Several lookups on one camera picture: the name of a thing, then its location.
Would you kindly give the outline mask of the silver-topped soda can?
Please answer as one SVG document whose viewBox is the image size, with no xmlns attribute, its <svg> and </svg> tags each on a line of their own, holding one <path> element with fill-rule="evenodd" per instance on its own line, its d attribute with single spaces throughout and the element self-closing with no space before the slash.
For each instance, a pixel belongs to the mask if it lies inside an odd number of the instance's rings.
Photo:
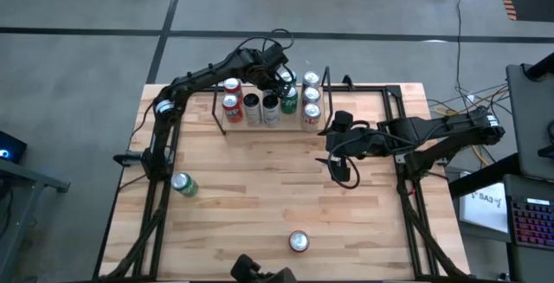
<svg viewBox="0 0 554 283">
<path fill-rule="evenodd" d="M 195 196 L 199 190 L 197 182 L 186 172 L 175 173 L 171 178 L 171 187 L 187 197 Z"/>
<path fill-rule="evenodd" d="M 319 90 L 315 87 L 308 87 L 303 90 L 302 93 L 302 105 L 306 106 L 308 104 L 318 104 L 321 94 Z"/>
</svg>

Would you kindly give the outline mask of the black metal shelf stand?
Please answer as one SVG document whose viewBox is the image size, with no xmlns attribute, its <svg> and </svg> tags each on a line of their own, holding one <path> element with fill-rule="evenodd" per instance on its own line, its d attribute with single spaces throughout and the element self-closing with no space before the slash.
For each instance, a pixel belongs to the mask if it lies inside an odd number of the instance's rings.
<svg viewBox="0 0 554 283">
<path fill-rule="evenodd" d="M 328 99 L 327 105 L 329 107 L 329 112 L 328 112 L 328 116 L 327 116 L 327 119 L 326 119 L 326 122 L 325 122 L 325 127 L 319 133 L 319 136 L 325 136 L 330 131 L 330 127 L 331 127 L 331 124 L 332 124 L 332 117 L 333 117 L 333 114 L 334 114 L 333 104 L 332 104 L 332 83 L 331 83 L 331 75 L 330 75 L 330 67 L 329 66 L 325 67 L 324 76 L 323 76 L 321 86 L 327 92 L 327 99 Z"/>
<path fill-rule="evenodd" d="M 225 136 L 227 132 L 222 127 L 222 122 L 216 115 L 216 102 L 218 98 L 218 94 L 223 91 L 223 84 L 222 80 L 219 80 L 213 87 L 213 99 L 212 99 L 212 107 L 211 107 L 211 116 L 216 122 L 216 125 L 220 131 L 220 133 Z"/>
</svg>

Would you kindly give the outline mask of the white paper label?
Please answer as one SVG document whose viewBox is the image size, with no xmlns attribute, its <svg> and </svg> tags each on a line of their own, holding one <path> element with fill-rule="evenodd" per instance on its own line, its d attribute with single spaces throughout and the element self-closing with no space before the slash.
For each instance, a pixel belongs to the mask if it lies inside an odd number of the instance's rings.
<svg viewBox="0 0 554 283">
<path fill-rule="evenodd" d="M 506 193 L 502 183 L 462 196 L 460 219 L 491 230 L 508 234 Z"/>
</svg>

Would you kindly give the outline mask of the black stand pole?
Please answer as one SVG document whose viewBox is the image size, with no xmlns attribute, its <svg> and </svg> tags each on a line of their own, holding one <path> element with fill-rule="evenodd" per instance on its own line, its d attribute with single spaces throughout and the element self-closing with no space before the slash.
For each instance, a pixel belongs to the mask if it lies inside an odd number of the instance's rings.
<svg viewBox="0 0 554 283">
<path fill-rule="evenodd" d="M 528 80 L 543 81 L 548 74 L 554 74 L 554 52 L 533 65 L 523 63 L 521 67 Z"/>
</svg>

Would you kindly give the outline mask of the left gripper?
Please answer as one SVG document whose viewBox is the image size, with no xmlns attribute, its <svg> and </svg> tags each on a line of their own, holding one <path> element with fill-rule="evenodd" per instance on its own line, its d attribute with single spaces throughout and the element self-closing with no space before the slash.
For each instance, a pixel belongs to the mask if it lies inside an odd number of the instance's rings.
<svg viewBox="0 0 554 283">
<path fill-rule="evenodd" d="M 279 68 L 288 62 L 281 45 L 274 44 L 264 51 L 242 48 L 239 53 L 244 64 L 238 71 L 241 81 L 253 84 L 262 91 L 272 91 L 275 95 L 288 91 L 287 82 L 278 75 Z"/>
</svg>

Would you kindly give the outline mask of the orange Fanta can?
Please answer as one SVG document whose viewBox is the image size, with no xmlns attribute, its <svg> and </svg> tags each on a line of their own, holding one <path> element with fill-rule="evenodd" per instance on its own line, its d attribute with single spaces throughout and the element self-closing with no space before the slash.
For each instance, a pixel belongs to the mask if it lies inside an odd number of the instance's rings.
<svg viewBox="0 0 554 283">
<path fill-rule="evenodd" d="M 238 99 L 242 97 L 242 84 L 236 78 L 228 78 L 223 82 L 224 91 L 235 95 Z"/>
<path fill-rule="evenodd" d="M 306 232 L 295 230 L 289 235 L 288 244 L 294 252 L 303 253 L 310 246 L 310 238 Z"/>
</svg>

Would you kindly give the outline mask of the black side desk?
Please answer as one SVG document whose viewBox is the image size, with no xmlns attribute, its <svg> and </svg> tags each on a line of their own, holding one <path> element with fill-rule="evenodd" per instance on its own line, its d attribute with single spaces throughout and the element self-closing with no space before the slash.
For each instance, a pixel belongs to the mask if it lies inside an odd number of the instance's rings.
<svg viewBox="0 0 554 283">
<path fill-rule="evenodd" d="M 519 155 L 478 170 L 449 185 L 451 196 L 458 198 L 495 183 L 505 186 L 509 274 L 519 283 L 554 283 L 554 251 L 517 246 L 509 231 L 508 203 L 511 196 L 523 196 L 554 201 L 554 181 L 525 176 L 519 167 Z"/>
</svg>

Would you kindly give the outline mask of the backlit black keyboard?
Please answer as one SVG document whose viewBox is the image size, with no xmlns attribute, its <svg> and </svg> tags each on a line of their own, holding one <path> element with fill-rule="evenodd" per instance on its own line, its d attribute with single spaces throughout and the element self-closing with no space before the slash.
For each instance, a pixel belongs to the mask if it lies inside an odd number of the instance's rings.
<svg viewBox="0 0 554 283">
<path fill-rule="evenodd" d="M 517 246 L 554 251 L 554 201 L 511 196 L 508 216 Z"/>
</svg>

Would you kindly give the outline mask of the black device with blue light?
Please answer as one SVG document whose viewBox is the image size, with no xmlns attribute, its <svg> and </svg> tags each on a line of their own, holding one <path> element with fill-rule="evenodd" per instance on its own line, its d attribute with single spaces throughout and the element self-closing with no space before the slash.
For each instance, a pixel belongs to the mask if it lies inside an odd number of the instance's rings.
<svg viewBox="0 0 554 283">
<path fill-rule="evenodd" d="M 19 164 L 26 149 L 25 142 L 0 131 L 0 159 Z"/>
</svg>

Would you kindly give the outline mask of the red soda can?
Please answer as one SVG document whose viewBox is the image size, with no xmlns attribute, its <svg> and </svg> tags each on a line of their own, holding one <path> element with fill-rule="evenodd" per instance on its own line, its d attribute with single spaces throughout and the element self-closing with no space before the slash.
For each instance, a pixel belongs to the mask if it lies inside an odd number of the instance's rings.
<svg viewBox="0 0 554 283">
<path fill-rule="evenodd" d="M 243 119 L 239 98 L 232 93 L 226 94 L 222 99 L 222 108 L 229 123 L 239 123 Z"/>
</svg>

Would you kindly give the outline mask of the white Celsius Arctic slim can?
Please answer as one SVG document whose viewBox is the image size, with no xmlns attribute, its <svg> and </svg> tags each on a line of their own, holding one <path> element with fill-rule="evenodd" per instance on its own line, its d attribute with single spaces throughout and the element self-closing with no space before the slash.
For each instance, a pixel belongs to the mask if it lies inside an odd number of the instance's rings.
<svg viewBox="0 0 554 283">
<path fill-rule="evenodd" d="M 262 112 L 265 125 L 274 128 L 280 120 L 279 99 L 275 95 L 267 95 L 262 100 Z"/>
</svg>

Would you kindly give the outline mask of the white Celsius tropical slim can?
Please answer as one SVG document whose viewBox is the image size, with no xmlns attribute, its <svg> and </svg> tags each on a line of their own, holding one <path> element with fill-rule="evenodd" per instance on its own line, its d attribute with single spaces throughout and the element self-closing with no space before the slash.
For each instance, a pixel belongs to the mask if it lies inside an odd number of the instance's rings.
<svg viewBox="0 0 554 283">
<path fill-rule="evenodd" d="M 262 122 L 261 101 L 257 94 L 249 93 L 243 99 L 244 112 L 249 125 L 259 125 Z"/>
</svg>

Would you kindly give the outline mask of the grey metal cart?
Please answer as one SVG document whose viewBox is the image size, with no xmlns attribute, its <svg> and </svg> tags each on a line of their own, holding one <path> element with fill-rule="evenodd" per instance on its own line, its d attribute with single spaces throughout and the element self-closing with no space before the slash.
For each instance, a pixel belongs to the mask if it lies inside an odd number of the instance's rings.
<svg viewBox="0 0 554 283">
<path fill-rule="evenodd" d="M 13 273 L 23 236 L 47 187 L 66 193 L 70 182 L 0 159 L 0 283 L 7 283 Z"/>
</svg>

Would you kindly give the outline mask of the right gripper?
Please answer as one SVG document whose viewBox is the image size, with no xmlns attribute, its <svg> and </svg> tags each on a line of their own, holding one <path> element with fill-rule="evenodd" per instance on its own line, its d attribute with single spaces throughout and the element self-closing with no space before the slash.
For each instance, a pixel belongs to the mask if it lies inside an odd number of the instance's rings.
<svg viewBox="0 0 554 283">
<path fill-rule="evenodd" d="M 326 150 L 328 157 L 315 158 L 325 164 L 329 170 L 331 180 L 335 183 L 347 183 L 351 179 L 351 164 L 356 175 L 356 183 L 361 181 L 358 168 L 352 158 L 363 159 L 375 155 L 381 150 L 381 135 L 379 130 L 370 128 L 364 120 L 355 120 L 351 113 L 337 111 L 332 124 L 318 133 L 326 136 Z"/>
</svg>

